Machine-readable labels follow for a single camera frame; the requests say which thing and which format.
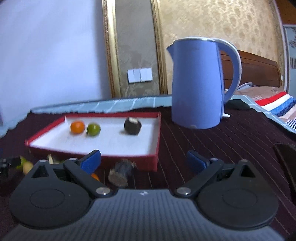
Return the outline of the green lime cylinder piece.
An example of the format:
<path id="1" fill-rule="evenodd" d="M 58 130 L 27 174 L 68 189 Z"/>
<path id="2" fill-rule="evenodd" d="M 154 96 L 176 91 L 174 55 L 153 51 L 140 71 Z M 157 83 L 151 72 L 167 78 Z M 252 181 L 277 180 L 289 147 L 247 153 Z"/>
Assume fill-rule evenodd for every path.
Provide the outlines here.
<path id="1" fill-rule="evenodd" d="M 27 162 L 27 159 L 23 156 L 20 156 L 20 160 L 21 160 L 21 163 L 18 166 L 16 166 L 17 170 L 22 170 L 24 163 Z"/>

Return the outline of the pale yellow round fruit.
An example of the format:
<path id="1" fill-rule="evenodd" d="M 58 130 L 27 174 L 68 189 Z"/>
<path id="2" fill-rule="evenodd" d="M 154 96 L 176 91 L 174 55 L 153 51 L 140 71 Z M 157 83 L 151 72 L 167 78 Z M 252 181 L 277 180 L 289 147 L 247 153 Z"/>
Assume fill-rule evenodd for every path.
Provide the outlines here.
<path id="1" fill-rule="evenodd" d="M 23 174 L 24 175 L 28 174 L 31 171 L 31 169 L 33 168 L 33 166 L 34 165 L 29 161 L 24 162 L 23 167 L 22 167 Z"/>

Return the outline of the large dark sugarcane piece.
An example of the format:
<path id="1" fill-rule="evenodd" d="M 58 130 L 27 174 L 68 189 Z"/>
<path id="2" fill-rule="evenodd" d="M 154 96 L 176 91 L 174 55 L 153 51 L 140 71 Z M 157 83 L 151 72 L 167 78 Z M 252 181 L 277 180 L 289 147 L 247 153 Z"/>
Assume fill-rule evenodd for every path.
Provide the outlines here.
<path id="1" fill-rule="evenodd" d="M 56 157 L 55 155 L 52 155 L 52 154 L 49 154 L 47 156 L 47 160 L 49 161 L 49 163 L 51 165 L 53 165 L 53 164 L 61 164 L 61 163 L 64 162 L 64 160 L 60 160 L 58 157 Z"/>

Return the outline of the orange tangerine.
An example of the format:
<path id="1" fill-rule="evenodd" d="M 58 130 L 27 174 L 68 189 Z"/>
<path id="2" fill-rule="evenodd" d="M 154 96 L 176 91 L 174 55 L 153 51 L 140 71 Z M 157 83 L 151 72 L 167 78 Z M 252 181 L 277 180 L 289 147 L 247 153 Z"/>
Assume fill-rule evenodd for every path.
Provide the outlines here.
<path id="1" fill-rule="evenodd" d="M 92 173 L 91 176 L 92 176 L 92 178 L 94 178 L 95 180 L 100 181 L 99 177 L 98 177 L 95 173 Z"/>
<path id="2" fill-rule="evenodd" d="M 85 131 L 85 124 L 82 121 L 73 121 L 70 125 L 70 132 L 74 135 L 81 134 Z"/>

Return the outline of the brown sugarcane stub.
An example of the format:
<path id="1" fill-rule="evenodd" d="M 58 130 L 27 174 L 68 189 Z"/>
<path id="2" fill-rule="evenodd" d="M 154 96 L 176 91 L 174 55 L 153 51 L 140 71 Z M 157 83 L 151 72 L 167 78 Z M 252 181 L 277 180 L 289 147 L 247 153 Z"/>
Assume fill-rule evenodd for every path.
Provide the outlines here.
<path id="1" fill-rule="evenodd" d="M 136 167 L 135 162 L 122 159 L 109 170 L 108 180 L 119 188 L 125 188 L 128 186 L 128 178 L 133 174 Z"/>

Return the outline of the orange tangerine front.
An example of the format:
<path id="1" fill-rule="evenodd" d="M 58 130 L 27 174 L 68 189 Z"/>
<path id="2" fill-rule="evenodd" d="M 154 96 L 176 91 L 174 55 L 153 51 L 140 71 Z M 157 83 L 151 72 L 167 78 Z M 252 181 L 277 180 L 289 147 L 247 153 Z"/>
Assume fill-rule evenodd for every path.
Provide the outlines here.
<path id="1" fill-rule="evenodd" d="M 70 132 L 74 135 L 81 134 L 85 131 L 85 124 L 82 121 L 73 121 L 70 125 Z"/>

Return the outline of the green tomato front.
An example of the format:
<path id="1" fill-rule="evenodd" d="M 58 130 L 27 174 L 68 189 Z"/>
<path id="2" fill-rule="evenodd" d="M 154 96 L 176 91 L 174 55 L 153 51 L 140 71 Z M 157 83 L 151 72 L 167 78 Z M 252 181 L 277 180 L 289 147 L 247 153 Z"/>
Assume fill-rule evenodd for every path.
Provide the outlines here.
<path id="1" fill-rule="evenodd" d="M 87 133 L 88 136 L 94 137 L 94 136 L 99 135 L 100 134 L 100 131 L 101 131 L 101 127 L 100 127 L 99 124 L 97 124 L 97 123 L 90 123 L 87 126 L 86 133 Z"/>

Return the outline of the blue plaid bed sheet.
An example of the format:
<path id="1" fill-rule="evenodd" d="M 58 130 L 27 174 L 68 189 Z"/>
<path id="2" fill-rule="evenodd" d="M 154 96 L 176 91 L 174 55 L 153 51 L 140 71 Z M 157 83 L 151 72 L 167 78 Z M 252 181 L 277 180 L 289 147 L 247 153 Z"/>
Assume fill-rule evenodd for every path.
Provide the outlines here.
<path id="1" fill-rule="evenodd" d="M 144 96 L 135 98 L 115 98 L 87 102 L 73 102 L 36 107 L 30 111 L 35 114 L 62 113 L 118 113 L 138 108 L 158 108 L 171 106 L 170 95 Z"/>

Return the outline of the red cardboard box tray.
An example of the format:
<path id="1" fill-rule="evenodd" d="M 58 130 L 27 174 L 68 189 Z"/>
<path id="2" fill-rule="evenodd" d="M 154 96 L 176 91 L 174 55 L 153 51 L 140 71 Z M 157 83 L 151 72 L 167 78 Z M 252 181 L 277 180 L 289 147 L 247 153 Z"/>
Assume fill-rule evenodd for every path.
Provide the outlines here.
<path id="1" fill-rule="evenodd" d="M 142 124 L 138 135 L 125 132 L 124 123 L 128 117 L 137 118 Z M 97 123 L 101 132 L 95 137 L 85 133 L 74 135 L 70 132 L 74 121 L 82 121 L 85 125 Z M 158 112 L 66 114 L 31 136 L 25 146 L 32 153 L 54 154 L 61 159 L 80 158 L 99 150 L 104 168 L 128 159 L 135 162 L 139 170 L 156 172 L 160 132 L 161 114 Z"/>

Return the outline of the red white blue striped blanket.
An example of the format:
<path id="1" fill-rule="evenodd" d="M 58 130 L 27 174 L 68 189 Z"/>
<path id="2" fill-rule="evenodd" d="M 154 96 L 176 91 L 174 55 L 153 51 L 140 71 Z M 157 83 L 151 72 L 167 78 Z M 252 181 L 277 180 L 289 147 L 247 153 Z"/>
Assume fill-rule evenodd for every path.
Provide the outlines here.
<path id="1" fill-rule="evenodd" d="M 291 133 L 295 133 L 295 97 L 282 87 L 244 84 L 231 100 L 241 100 Z"/>

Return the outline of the blue electric kettle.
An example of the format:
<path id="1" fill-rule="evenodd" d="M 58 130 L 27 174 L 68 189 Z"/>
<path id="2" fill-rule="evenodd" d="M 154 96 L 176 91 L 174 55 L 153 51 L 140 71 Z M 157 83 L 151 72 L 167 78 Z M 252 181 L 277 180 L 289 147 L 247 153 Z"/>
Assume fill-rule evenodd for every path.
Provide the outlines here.
<path id="1" fill-rule="evenodd" d="M 173 61 L 171 119 L 185 128 L 207 129 L 223 118 L 224 105 L 241 81 L 242 64 L 237 48 L 218 38 L 185 37 L 167 47 Z M 220 52 L 230 57 L 233 77 L 224 88 Z"/>

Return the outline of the wooden bed headboard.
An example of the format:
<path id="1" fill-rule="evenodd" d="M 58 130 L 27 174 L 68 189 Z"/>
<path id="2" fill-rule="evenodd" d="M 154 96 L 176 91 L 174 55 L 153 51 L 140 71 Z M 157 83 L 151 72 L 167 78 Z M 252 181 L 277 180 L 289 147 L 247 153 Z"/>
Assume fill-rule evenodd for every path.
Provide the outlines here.
<path id="1" fill-rule="evenodd" d="M 276 61 L 244 51 L 238 52 L 242 64 L 240 84 L 251 82 L 257 86 L 280 87 L 282 85 L 280 69 Z M 233 78 L 232 62 L 226 52 L 221 51 L 220 54 L 223 67 L 224 87 L 229 88 Z"/>

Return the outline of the white wall light switch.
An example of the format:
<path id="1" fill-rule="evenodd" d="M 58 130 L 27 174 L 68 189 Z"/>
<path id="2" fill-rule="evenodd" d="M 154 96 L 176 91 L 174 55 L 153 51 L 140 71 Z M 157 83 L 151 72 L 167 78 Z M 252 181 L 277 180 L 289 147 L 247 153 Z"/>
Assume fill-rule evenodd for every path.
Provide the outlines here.
<path id="1" fill-rule="evenodd" d="M 127 71 L 128 83 L 150 82 L 153 80 L 152 68 L 130 69 Z"/>

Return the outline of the gold ornate wall frame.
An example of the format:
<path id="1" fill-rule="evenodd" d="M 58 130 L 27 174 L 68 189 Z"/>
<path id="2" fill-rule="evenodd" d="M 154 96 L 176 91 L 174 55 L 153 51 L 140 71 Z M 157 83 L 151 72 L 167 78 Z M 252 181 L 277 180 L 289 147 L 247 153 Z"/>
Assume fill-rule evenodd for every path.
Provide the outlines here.
<path id="1" fill-rule="evenodd" d="M 168 93 L 159 1 L 102 1 L 111 96 Z M 128 83 L 130 69 L 152 68 L 150 82 Z"/>

